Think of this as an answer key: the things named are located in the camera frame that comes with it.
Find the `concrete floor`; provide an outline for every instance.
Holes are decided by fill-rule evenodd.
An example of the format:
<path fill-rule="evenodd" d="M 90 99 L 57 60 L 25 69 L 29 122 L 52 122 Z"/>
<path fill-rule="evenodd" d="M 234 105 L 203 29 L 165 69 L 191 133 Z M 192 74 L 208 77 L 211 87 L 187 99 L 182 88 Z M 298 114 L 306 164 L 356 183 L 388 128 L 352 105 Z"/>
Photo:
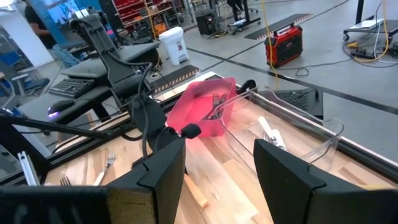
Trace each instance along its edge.
<path fill-rule="evenodd" d="M 348 59 L 342 51 L 343 30 L 355 21 L 357 0 L 266 0 L 269 24 L 295 13 L 311 13 L 312 17 L 302 21 L 304 51 L 286 68 L 300 68 L 321 63 L 339 62 Z M 257 8 L 262 17 L 261 1 L 248 0 L 250 7 Z M 364 18 L 374 14 L 379 2 L 366 1 Z M 388 1 L 387 18 L 398 19 L 394 9 L 398 2 Z M 268 75 L 264 40 L 244 39 L 260 28 L 252 24 L 242 33 L 207 39 L 197 29 L 184 34 L 190 63 L 202 69 L 201 73 L 214 71 L 224 77 L 235 77 L 238 83 L 254 79 L 259 86 L 275 87 L 275 78 Z M 350 34 L 350 40 L 364 40 L 366 34 Z M 371 37 L 366 44 L 373 44 Z M 378 47 L 384 45 L 384 36 Z M 161 50 L 163 59 L 167 58 Z M 371 66 L 386 66 L 385 63 L 369 63 Z M 53 80 L 53 85 L 64 79 L 59 75 L 56 63 L 38 69 L 42 77 Z M 343 133 L 373 151 L 398 162 L 396 146 L 398 138 L 398 89 L 396 67 L 369 68 L 352 60 L 334 65 L 309 67 L 306 77 L 295 76 L 296 70 L 279 70 L 285 78 L 279 79 L 279 90 L 317 87 L 324 91 L 325 119 L 338 118 L 345 125 Z"/>

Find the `wooden surface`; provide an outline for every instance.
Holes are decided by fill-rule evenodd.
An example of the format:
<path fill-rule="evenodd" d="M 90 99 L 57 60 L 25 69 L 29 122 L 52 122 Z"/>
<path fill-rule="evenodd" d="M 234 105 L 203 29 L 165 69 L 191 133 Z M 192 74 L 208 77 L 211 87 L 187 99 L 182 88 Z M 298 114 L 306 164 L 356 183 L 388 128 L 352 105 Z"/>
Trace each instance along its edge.
<path fill-rule="evenodd" d="M 205 74 L 199 79 L 202 80 L 211 75 Z M 187 84 L 175 88 L 159 98 L 168 98 L 186 87 Z M 256 131 L 256 123 L 252 123 L 252 120 L 257 120 L 258 116 L 264 116 L 272 128 L 278 128 L 284 137 L 288 151 L 293 154 L 303 153 L 307 148 L 320 144 L 315 138 L 307 136 L 301 130 L 293 128 L 289 123 L 266 113 L 254 104 L 248 104 L 236 110 L 228 129 L 245 144 L 247 149 L 234 141 L 228 133 L 221 137 L 187 140 L 187 170 L 192 181 L 207 198 L 208 206 L 201 208 L 196 204 L 187 184 L 184 183 L 176 223 L 272 223 L 267 203 L 256 177 L 252 157 L 251 139 L 259 135 Z M 118 122 L 120 121 L 110 121 L 106 125 L 110 126 Z M 139 134 L 136 129 L 128 133 L 129 136 Z M 68 176 L 72 185 L 91 185 L 102 171 L 110 150 L 116 152 L 116 161 L 107 171 L 103 184 L 125 174 L 130 169 L 131 163 L 142 156 L 140 141 L 131 142 L 119 137 L 52 170 L 47 176 L 46 183 L 59 185 L 60 179 Z M 397 187 L 395 183 L 339 152 L 336 153 L 330 172 L 351 183 L 369 186 L 369 188 L 370 186 Z"/>

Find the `clear plastic container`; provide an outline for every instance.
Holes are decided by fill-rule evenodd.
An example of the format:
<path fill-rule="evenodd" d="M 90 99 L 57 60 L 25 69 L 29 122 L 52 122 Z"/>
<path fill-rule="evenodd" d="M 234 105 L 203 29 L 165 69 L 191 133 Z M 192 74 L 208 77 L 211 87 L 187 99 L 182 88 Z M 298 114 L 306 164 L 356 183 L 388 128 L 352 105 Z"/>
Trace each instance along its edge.
<path fill-rule="evenodd" d="M 271 129 L 280 132 L 288 152 L 329 171 L 343 123 L 337 119 L 322 121 L 282 101 L 270 88 L 264 89 L 265 96 L 258 95 L 256 90 L 247 91 L 217 107 L 216 110 L 232 108 L 228 122 L 219 119 L 230 145 L 244 147 L 252 154 L 255 139 L 269 141 L 258 122 L 258 117 L 263 116 Z"/>
<path fill-rule="evenodd" d="M 201 137 L 220 136 L 224 133 L 218 118 L 227 124 L 232 112 L 232 105 L 215 113 L 215 98 L 228 101 L 236 96 L 234 78 L 205 80 L 189 84 L 177 104 L 167 117 L 167 124 L 178 133 L 187 124 L 199 125 Z"/>

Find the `desk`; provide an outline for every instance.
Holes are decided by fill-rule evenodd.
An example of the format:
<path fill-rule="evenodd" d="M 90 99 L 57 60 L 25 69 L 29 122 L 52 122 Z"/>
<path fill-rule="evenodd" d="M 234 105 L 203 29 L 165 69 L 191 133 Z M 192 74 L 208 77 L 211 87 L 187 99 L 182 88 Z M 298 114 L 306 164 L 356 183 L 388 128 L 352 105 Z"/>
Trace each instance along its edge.
<path fill-rule="evenodd" d="M 121 60 L 130 62 L 158 45 L 159 43 L 148 43 L 123 46 L 119 49 L 118 53 Z M 75 66 L 62 70 L 61 74 L 70 77 L 100 78 L 108 74 L 108 71 L 100 58 L 90 58 Z"/>
<path fill-rule="evenodd" d="M 24 115 L 26 115 L 30 119 L 36 119 L 39 121 L 51 121 L 52 123 L 58 124 L 68 124 L 91 109 L 96 112 L 99 118 L 103 116 L 108 116 L 100 102 L 110 98 L 111 96 L 112 93 L 108 87 L 96 87 L 88 93 L 85 93 L 83 96 L 75 99 L 75 104 L 73 106 L 59 113 L 58 116 L 54 119 L 50 119 L 48 117 L 48 108 L 56 102 L 70 99 L 46 93 L 20 106 L 19 109 L 23 112 Z"/>
<path fill-rule="evenodd" d="M 191 82 L 204 80 L 214 75 L 213 72 L 204 74 Z M 183 92 L 189 83 L 176 87 L 160 96 L 165 100 L 178 93 Z M 243 133 L 247 123 L 247 117 L 263 116 L 265 111 L 256 105 L 245 107 L 241 114 L 231 118 L 229 126 L 233 134 Z M 105 126 L 116 125 L 121 120 L 128 119 L 128 115 L 107 122 Z M 319 145 L 319 142 L 311 136 L 306 135 L 299 129 L 292 129 L 291 125 L 282 121 L 279 117 L 267 114 L 270 123 L 278 125 L 279 131 L 289 141 L 299 139 L 312 144 Z M 128 133 L 130 136 L 137 136 L 138 130 Z M 74 142 L 82 141 L 84 138 L 75 138 Z M 398 164 L 371 152 L 369 149 L 356 144 L 349 139 L 342 138 L 342 141 L 349 142 L 363 152 L 377 156 L 381 161 L 388 162 L 396 167 Z M 272 223 L 272 218 L 263 197 L 261 187 L 256 177 L 252 142 L 244 142 L 249 150 L 242 150 L 242 147 L 234 145 L 225 136 L 214 138 L 196 138 L 187 140 L 187 161 L 186 167 L 190 177 L 198 188 L 209 200 L 209 206 L 200 208 L 195 204 L 186 184 L 183 185 L 180 204 L 177 210 L 176 223 Z M 292 147 L 292 151 L 302 150 L 302 144 Z M 116 138 L 81 157 L 66 163 L 47 174 L 46 183 L 60 183 L 63 176 L 67 176 L 72 185 L 90 185 L 101 172 L 109 151 L 115 151 L 116 161 L 106 174 L 103 184 L 107 184 L 125 174 L 131 167 L 131 163 L 142 156 L 141 142 L 130 142 L 122 137 Z M 377 185 L 385 188 L 396 188 L 398 185 L 387 178 L 375 173 L 354 159 L 337 152 L 332 163 L 331 173 L 357 185 Z"/>

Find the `fork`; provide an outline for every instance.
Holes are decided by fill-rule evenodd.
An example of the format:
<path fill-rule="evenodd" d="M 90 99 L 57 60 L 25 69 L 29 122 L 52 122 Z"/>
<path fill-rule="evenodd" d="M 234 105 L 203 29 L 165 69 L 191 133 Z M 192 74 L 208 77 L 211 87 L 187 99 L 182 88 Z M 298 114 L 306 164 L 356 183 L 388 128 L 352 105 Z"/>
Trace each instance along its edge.
<path fill-rule="evenodd" d="M 62 186 L 62 187 L 70 187 L 70 186 L 72 186 L 72 184 L 70 183 L 68 177 L 62 177 L 62 179 L 61 179 L 61 186 Z"/>
<path fill-rule="evenodd" d="M 116 155 L 115 155 L 114 151 L 109 152 L 108 159 L 106 160 L 105 168 L 98 175 L 97 179 L 94 182 L 94 186 L 99 186 L 101 184 L 101 181 L 104 179 L 106 171 L 111 167 L 111 165 L 114 163 L 115 160 L 116 160 Z"/>

